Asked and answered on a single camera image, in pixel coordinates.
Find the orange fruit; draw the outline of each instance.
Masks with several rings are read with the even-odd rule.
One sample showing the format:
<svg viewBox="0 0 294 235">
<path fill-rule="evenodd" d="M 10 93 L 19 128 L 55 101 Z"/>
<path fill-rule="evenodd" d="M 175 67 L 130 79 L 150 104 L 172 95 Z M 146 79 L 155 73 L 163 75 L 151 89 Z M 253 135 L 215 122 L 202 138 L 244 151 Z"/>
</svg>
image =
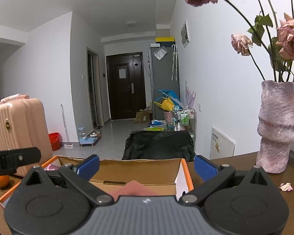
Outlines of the orange fruit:
<svg viewBox="0 0 294 235">
<path fill-rule="evenodd" d="M 0 188 L 5 187 L 9 184 L 9 175 L 0 176 Z"/>
</svg>

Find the brown tabletop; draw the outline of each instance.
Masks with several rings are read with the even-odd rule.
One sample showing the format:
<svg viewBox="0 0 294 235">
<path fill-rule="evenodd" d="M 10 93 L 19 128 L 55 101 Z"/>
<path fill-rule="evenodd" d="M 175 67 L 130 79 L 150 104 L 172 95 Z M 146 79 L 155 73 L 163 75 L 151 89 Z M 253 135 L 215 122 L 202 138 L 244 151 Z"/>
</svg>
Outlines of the brown tabletop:
<svg viewBox="0 0 294 235">
<path fill-rule="evenodd" d="M 237 170 L 249 170 L 253 165 L 255 165 L 257 153 L 251 153 L 246 155 L 238 155 L 234 157 L 227 157 L 214 160 L 214 163 L 221 164 L 230 164 L 235 167 Z M 194 184 L 194 187 L 197 187 L 203 183 L 202 179 L 195 173 L 194 171 L 194 163 L 187 163 L 191 178 Z M 285 172 L 281 174 L 270 174 L 271 179 L 278 187 L 281 183 L 290 182 L 292 187 L 294 188 L 294 163 L 289 163 Z M 18 178 L 10 177 L 10 184 L 12 187 L 19 181 Z M 0 191 L 0 197 L 7 191 L 8 189 Z M 288 223 L 283 231 L 283 235 L 294 235 L 294 190 L 282 192 L 282 196 L 286 200 L 290 209 L 290 216 Z M 0 233 L 2 235 L 10 235 L 10 230 L 4 220 L 3 217 L 3 209 L 0 206 Z"/>
</svg>

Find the gray floor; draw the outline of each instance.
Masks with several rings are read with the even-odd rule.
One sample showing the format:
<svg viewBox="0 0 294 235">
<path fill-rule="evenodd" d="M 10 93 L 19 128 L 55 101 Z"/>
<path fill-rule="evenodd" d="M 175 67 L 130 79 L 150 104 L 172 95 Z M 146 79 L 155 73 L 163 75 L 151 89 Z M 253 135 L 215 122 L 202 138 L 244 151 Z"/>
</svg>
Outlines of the gray floor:
<svg viewBox="0 0 294 235">
<path fill-rule="evenodd" d="M 148 123 L 135 123 L 135 120 L 111 121 L 100 129 L 102 137 L 94 147 L 74 146 L 73 149 L 62 147 L 58 151 L 54 151 L 53 155 L 87 158 L 92 154 L 96 154 L 100 159 L 121 160 L 124 153 L 125 141 L 130 133 L 146 127 L 148 127 Z"/>
</svg>

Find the yellow bag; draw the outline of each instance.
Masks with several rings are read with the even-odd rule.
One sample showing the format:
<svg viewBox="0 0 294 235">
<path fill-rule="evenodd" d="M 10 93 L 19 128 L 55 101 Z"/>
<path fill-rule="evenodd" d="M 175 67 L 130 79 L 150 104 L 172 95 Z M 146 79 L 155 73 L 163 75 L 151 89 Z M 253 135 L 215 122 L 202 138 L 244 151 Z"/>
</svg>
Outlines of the yellow bag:
<svg viewBox="0 0 294 235">
<path fill-rule="evenodd" d="M 162 103 L 158 103 L 154 101 L 154 104 L 157 104 L 164 111 L 172 111 L 174 104 L 170 100 L 170 98 L 169 97 L 167 98 L 162 97 L 162 98 L 164 99 Z"/>
</svg>

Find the cardboard box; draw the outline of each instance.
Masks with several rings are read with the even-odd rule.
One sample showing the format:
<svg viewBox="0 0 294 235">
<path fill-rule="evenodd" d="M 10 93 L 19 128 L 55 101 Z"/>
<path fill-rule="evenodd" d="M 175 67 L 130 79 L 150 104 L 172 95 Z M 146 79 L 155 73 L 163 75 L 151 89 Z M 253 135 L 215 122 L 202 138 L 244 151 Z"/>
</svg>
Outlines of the cardboard box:
<svg viewBox="0 0 294 235">
<path fill-rule="evenodd" d="M 78 164 L 83 159 L 54 156 L 42 165 L 61 166 L 67 163 Z M 193 190 L 193 183 L 184 159 L 168 160 L 100 160 L 99 171 L 90 179 L 90 183 L 111 193 L 132 180 L 147 186 L 158 195 L 176 195 L 179 199 L 183 192 Z M 11 195 L 19 185 L 16 184 L 0 197 L 0 205 L 4 208 Z"/>
<path fill-rule="evenodd" d="M 141 110 L 136 112 L 136 122 L 138 123 L 150 122 L 151 112 L 152 110 Z"/>
</svg>

